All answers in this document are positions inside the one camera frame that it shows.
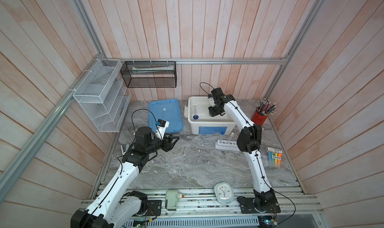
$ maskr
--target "white wire mesh shelf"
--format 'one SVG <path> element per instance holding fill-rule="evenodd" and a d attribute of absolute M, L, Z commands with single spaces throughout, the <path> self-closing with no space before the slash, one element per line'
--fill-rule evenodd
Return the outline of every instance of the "white wire mesh shelf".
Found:
<path fill-rule="evenodd" d="M 73 97 L 79 103 L 103 103 L 120 69 L 119 60 L 99 59 Z"/>
<path fill-rule="evenodd" d="M 124 96 L 127 87 L 123 79 L 114 82 L 120 69 L 119 60 L 98 60 L 73 95 L 101 132 L 120 130 L 132 97 L 131 93 Z"/>
<path fill-rule="evenodd" d="M 131 100 L 132 95 L 123 96 L 119 105 L 117 106 L 116 114 L 112 121 L 107 122 L 103 125 L 97 126 L 97 129 L 100 132 L 118 132 L 120 130 L 122 120 L 124 119 L 124 114 L 127 111 L 128 103 Z"/>
<path fill-rule="evenodd" d="M 97 103 L 79 103 L 85 113 L 91 120 L 94 120 L 103 115 L 107 115 L 111 112 L 113 102 L 117 99 L 117 96 L 122 88 L 123 79 L 114 82 L 109 90 L 105 100 L 101 104 Z"/>

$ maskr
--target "gray marble surface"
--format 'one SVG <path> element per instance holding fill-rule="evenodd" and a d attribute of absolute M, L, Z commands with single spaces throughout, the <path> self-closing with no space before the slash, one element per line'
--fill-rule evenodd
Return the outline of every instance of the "gray marble surface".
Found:
<path fill-rule="evenodd" d="M 255 111 L 256 100 L 237 100 L 244 113 L 251 117 Z M 125 146 L 133 140 L 132 112 L 140 108 L 148 108 L 150 101 L 133 101 L 130 103 L 124 120 L 118 144 L 105 181 L 109 182 L 120 165 L 116 157 L 121 156 L 120 145 Z M 184 117 L 184 107 L 187 100 L 179 101 L 184 128 L 178 133 L 180 140 L 175 147 L 164 152 L 159 150 L 156 158 L 149 161 L 138 177 L 131 183 L 131 189 L 174 189 L 174 188 L 213 188 L 218 182 L 228 182 L 232 187 L 252 187 L 253 181 L 245 156 L 240 151 L 224 151 L 215 149 L 215 142 L 219 135 L 191 134 L 190 124 Z M 148 111 L 137 111 L 133 116 L 136 129 L 148 126 Z M 236 140 L 240 133 L 233 129 Z M 267 146 L 281 148 L 276 133 L 273 131 L 269 119 L 263 125 L 262 131 L 262 161 L 266 175 L 273 187 L 298 186 L 296 177 L 285 159 L 281 159 L 280 168 L 268 163 Z"/>

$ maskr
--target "white plastic storage box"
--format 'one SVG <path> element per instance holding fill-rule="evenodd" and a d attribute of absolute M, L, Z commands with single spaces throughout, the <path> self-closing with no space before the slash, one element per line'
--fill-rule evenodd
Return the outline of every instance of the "white plastic storage box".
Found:
<path fill-rule="evenodd" d="M 192 134 L 231 134 L 236 126 L 231 116 L 225 114 L 211 117 L 209 116 L 209 106 L 211 104 L 206 96 L 192 96 L 188 99 L 188 107 L 185 106 L 184 116 L 191 124 Z M 197 120 L 193 118 L 195 113 L 199 116 Z"/>

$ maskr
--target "black wire mesh basket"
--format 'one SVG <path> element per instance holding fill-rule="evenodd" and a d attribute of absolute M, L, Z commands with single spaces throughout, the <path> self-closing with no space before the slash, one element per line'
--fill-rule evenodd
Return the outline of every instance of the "black wire mesh basket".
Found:
<path fill-rule="evenodd" d="M 125 61 L 120 71 L 128 88 L 175 88 L 176 63 Z"/>

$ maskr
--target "blue plastic tray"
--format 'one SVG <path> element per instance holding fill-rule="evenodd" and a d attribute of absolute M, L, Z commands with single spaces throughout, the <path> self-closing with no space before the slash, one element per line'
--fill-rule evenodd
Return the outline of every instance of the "blue plastic tray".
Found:
<path fill-rule="evenodd" d="M 166 133 L 175 133 L 183 129 L 183 119 L 181 117 L 179 101 L 176 99 L 159 100 L 149 103 L 149 110 L 155 115 L 155 118 L 166 120 L 169 122 L 169 127 Z M 149 112 L 149 127 L 156 133 L 155 121 L 152 114 Z"/>

